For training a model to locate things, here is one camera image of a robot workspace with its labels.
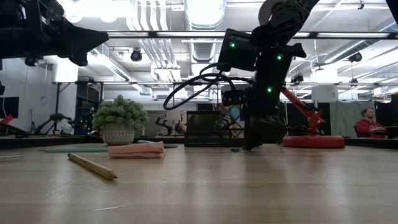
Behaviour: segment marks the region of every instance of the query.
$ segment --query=teal mat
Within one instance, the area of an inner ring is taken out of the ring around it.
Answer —
[[[138,140],[137,143],[154,143],[146,140]],[[165,149],[176,148],[178,145],[164,144]],[[71,149],[44,149],[46,153],[79,153],[79,152],[108,152],[108,147],[97,147],[97,148],[71,148]]]

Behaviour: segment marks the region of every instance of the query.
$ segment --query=person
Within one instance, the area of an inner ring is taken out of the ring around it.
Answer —
[[[384,135],[374,134],[375,131],[385,131],[386,128],[373,121],[374,109],[366,108],[361,112],[363,119],[359,120],[355,124],[355,129],[358,132],[359,137],[374,137],[374,138],[384,138]]]

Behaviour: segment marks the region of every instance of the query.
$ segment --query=pencil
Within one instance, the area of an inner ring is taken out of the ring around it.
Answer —
[[[13,159],[13,158],[21,158],[24,157],[23,155],[18,156],[0,156],[0,159]]]
[[[97,164],[96,162],[90,161],[88,159],[85,159],[84,157],[78,156],[73,153],[68,154],[69,159],[71,159],[73,162],[76,162],[77,164],[86,167],[87,169],[93,171],[94,173],[104,177],[105,179],[108,180],[114,180],[117,177],[117,175],[113,172],[113,170],[108,169],[104,166],[101,166]]]

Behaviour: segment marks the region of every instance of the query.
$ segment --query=woven basket pot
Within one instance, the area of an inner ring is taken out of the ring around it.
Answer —
[[[134,128],[118,124],[106,124],[101,128],[102,140],[109,146],[128,145],[134,140]]]

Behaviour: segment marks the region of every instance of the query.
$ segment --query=black robot motor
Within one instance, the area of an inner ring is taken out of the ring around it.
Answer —
[[[106,32],[75,27],[64,17],[56,0],[0,0],[0,61],[58,55],[78,66],[87,65],[87,53],[106,42]]]

